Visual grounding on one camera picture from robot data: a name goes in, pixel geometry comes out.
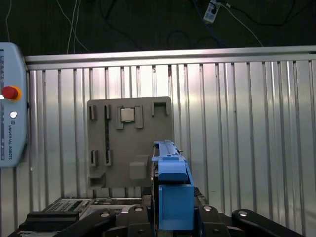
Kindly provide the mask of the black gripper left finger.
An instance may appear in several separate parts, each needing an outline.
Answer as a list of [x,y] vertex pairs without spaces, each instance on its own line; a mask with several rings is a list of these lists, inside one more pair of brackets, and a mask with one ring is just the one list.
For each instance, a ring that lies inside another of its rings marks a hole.
[[158,188],[144,187],[142,198],[95,198],[61,237],[155,237]]

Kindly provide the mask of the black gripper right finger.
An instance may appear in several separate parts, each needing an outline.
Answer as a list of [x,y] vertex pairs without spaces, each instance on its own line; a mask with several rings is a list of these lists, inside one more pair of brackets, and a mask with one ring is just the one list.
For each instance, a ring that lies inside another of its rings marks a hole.
[[254,211],[238,209],[230,216],[209,205],[197,187],[195,196],[195,237],[300,237],[301,234],[284,227]]

